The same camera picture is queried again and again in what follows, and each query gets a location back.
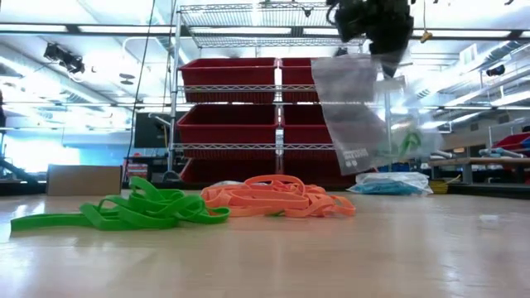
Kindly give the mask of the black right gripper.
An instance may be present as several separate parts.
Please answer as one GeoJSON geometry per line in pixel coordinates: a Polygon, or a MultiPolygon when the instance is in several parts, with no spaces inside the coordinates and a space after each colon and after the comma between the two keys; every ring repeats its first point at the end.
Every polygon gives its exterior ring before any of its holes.
{"type": "Polygon", "coordinates": [[[413,3],[414,0],[330,0],[330,10],[335,10],[330,24],[343,43],[360,36],[370,40],[371,56],[380,63],[383,77],[392,79],[412,35],[413,3]]]}

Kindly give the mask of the clear plastic zip bag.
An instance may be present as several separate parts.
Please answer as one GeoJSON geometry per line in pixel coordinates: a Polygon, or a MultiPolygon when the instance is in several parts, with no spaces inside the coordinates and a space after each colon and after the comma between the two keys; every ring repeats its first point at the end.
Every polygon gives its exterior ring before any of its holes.
{"type": "Polygon", "coordinates": [[[425,159],[442,148],[443,136],[404,76],[385,79],[371,55],[317,58],[311,72],[342,175],[398,161],[425,159]],[[399,146],[408,131],[422,145],[404,157],[399,146]]]}
{"type": "Polygon", "coordinates": [[[373,172],[357,175],[355,184],[367,184],[371,182],[398,181],[405,184],[421,188],[421,195],[430,195],[432,190],[429,187],[429,177],[419,172],[373,172]]]}

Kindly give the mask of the green rubber band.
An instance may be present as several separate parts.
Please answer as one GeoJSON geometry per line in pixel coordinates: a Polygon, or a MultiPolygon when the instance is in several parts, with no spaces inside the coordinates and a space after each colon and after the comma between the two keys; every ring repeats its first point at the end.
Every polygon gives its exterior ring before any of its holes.
{"type": "Polygon", "coordinates": [[[416,151],[421,145],[422,134],[419,131],[408,131],[399,146],[399,156],[404,157],[407,154],[416,151]]]}

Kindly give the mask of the blue rubber bands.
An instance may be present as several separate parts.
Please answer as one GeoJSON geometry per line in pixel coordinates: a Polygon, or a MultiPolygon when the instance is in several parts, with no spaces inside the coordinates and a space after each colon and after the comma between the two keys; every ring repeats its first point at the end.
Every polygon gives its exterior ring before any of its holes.
{"type": "Polygon", "coordinates": [[[349,191],[364,195],[421,195],[421,188],[398,181],[371,182],[357,184],[349,188],[349,191]]]}

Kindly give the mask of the orange rubber bands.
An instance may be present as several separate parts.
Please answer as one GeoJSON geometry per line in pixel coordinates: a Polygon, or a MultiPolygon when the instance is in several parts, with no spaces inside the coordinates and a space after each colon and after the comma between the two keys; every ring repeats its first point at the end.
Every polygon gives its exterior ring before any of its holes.
{"type": "Polygon", "coordinates": [[[356,214],[349,199],[331,195],[324,188],[308,185],[292,175],[259,175],[237,184],[212,185],[204,188],[200,196],[208,208],[227,208],[232,217],[356,214]]]}

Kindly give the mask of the green rubber bands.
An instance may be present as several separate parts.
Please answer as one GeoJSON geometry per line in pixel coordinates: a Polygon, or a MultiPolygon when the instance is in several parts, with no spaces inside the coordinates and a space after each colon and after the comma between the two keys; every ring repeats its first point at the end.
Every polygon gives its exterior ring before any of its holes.
{"type": "Polygon", "coordinates": [[[107,195],[98,204],[85,203],[76,214],[34,214],[11,221],[11,230],[83,227],[103,231],[174,228],[181,221],[221,224],[230,216],[227,207],[209,208],[199,195],[178,189],[159,190],[140,177],[129,181],[132,192],[125,199],[107,195]]]}

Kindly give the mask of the yellow hanging plug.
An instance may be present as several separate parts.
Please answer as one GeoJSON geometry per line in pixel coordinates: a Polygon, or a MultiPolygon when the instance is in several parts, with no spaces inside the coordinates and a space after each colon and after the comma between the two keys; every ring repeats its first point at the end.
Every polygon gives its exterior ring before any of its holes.
{"type": "Polygon", "coordinates": [[[422,24],[423,24],[423,33],[420,38],[420,42],[423,44],[433,37],[433,35],[427,30],[427,25],[426,25],[426,0],[422,0],[422,24]]]}

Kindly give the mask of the long ceiling light strip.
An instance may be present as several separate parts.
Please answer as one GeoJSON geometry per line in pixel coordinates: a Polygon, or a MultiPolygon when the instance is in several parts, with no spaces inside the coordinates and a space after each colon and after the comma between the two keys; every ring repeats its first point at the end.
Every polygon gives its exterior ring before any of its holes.
{"type": "Polygon", "coordinates": [[[102,33],[102,34],[168,34],[174,31],[175,27],[161,25],[161,26],[103,26],[103,25],[84,25],[78,26],[79,30],[85,33],[102,33]]]}
{"type": "Polygon", "coordinates": [[[443,38],[497,38],[506,37],[510,34],[510,31],[495,31],[495,30],[435,30],[428,29],[428,33],[431,33],[434,37],[443,38]]]}

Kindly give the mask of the wooden workbench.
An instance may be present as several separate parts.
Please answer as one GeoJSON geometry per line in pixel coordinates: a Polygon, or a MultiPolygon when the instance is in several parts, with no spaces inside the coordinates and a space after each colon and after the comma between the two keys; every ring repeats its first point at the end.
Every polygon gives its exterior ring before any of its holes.
{"type": "Polygon", "coordinates": [[[440,166],[462,166],[462,182],[473,183],[472,165],[501,165],[513,167],[517,170],[518,182],[524,182],[524,170],[530,169],[530,158],[504,158],[504,157],[461,157],[428,161],[434,169],[440,166]]]}

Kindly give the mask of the red storage tray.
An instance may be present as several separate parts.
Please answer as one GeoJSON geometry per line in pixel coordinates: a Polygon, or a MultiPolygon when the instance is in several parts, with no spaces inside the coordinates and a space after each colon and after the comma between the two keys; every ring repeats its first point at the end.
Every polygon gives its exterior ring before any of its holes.
{"type": "Polygon", "coordinates": [[[493,144],[493,148],[503,148],[509,151],[516,151],[523,149],[523,143],[526,139],[530,138],[530,132],[522,132],[519,134],[513,134],[505,137],[499,142],[493,144]]]}

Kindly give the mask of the black monitor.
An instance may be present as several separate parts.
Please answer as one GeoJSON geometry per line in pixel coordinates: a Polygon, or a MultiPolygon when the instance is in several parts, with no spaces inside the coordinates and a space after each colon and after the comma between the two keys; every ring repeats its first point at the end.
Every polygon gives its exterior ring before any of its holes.
{"type": "Polygon", "coordinates": [[[137,113],[133,134],[135,148],[167,148],[171,116],[164,113],[137,113]]]}

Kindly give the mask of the red white box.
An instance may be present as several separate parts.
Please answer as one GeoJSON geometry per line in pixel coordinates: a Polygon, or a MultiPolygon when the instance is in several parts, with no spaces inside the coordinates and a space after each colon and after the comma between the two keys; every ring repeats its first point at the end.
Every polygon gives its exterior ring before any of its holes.
{"type": "Polygon", "coordinates": [[[143,179],[147,178],[148,165],[142,163],[129,162],[125,167],[125,180],[129,180],[131,177],[140,177],[143,179]]]}

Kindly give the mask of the small cardboard box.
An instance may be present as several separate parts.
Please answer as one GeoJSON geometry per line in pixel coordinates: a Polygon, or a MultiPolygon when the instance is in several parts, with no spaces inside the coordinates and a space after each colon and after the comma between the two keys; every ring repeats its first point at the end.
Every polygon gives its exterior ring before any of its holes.
{"type": "Polygon", "coordinates": [[[49,165],[46,194],[49,196],[119,195],[121,166],[49,165]]]}

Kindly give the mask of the black slanted bar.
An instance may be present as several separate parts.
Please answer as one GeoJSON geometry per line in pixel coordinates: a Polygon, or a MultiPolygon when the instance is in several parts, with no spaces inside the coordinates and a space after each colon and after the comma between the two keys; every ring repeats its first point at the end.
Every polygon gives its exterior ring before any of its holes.
{"type": "Polygon", "coordinates": [[[14,166],[12,163],[6,161],[3,157],[0,157],[0,167],[3,167],[13,173],[17,178],[24,180],[28,184],[38,184],[38,180],[33,176],[26,173],[24,170],[14,166]]]}

